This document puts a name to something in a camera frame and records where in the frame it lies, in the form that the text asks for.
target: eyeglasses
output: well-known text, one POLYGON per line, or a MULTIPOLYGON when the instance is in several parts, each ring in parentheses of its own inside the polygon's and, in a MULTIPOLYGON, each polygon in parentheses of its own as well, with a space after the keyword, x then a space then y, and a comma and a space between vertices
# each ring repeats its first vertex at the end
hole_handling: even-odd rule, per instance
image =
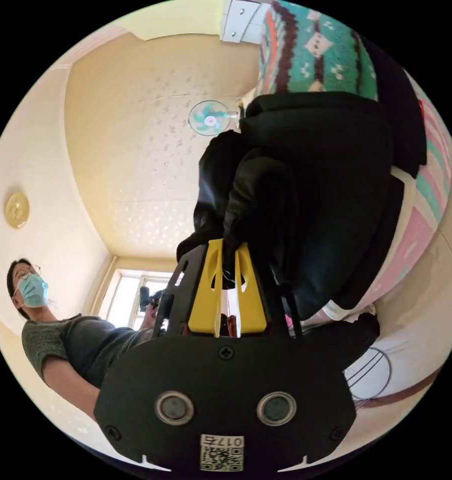
POLYGON ((20 280, 26 280, 29 277, 29 274, 41 275, 41 267, 39 267, 38 265, 31 265, 29 267, 29 271, 27 271, 26 273, 23 273, 22 275, 19 275, 18 278, 20 280))

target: white drawer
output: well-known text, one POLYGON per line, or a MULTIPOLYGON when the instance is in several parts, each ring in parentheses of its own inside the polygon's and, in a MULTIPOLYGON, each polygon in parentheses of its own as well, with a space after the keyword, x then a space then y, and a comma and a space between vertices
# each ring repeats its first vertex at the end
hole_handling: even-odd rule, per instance
POLYGON ((252 17, 261 6, 261 3, 253 1, 232 0, 224 22, 224 30, 221 32, 221 40, 239 43, 252 17))
POLYGON ((261 43, 261 32, 262 25, 257 25, 256 23, 250 23, 247 25, 246 31, 242 36, 242 42, 249 42, 251 44, 260 44, 261 43))
POLYGON ((267 10, 269 10, 271 6, 268 3, 261 3, 259 8, 254 13, 253 17, 251 18, 251 24, 262 25, 264 22, 264 17, 266 16, 267 10))

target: window frame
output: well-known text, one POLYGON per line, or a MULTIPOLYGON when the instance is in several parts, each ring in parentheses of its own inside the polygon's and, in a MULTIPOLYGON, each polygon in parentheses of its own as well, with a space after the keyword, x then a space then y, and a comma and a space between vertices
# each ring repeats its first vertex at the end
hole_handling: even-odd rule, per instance
POLYGON ((140 288, 145 286, 148 282, 155 282, 155 283, 164 283, 165 286, 168 284, 173 272, 165 272, 165 271, 143 271, 143 270, 129 270, 129 269, 116 269, 115 273, 119 274, 119 278, 116 282, 116 286, 114 288, 114 293, 111 297, 107 314, 105 317, 106 321, 109 321, 109 314, 111 312, 112 306, 114 304, 114 300, 116 299, 116 294, 119 290, 119 285, 121 280, 126 278, 134 278, 139 279, 139 283, 136 289, 136 294, 134 296, 134 300, 131 306, 131 310, 129 312, 129 318, 127 322, 127 327, 133 329, 134 325, 136 324, 137 319, 142 318, 144 319, 144 315, 138 315, 139 309, 139 292, 140 288))

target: qr code label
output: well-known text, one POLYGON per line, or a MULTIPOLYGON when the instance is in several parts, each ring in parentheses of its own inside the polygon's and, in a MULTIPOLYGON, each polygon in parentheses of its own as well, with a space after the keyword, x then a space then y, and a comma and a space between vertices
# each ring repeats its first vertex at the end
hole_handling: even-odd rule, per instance
POLYGON ((201 435, 201 470, 241 472, 243 462, 243 436, 201 435))

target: gray t-shirt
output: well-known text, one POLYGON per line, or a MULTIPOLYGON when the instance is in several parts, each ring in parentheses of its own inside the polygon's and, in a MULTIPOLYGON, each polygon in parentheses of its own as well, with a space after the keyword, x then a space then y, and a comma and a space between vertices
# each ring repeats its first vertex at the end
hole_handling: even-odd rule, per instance
POLYGON ((153 330, 115 327, 97 316, 77 315, 58 322, 28 320, 22 329, 22 345, 39 376, 47 357, 68 360, 90 384, 101 387, 109 367, 124 352, 152 338, 153 330))

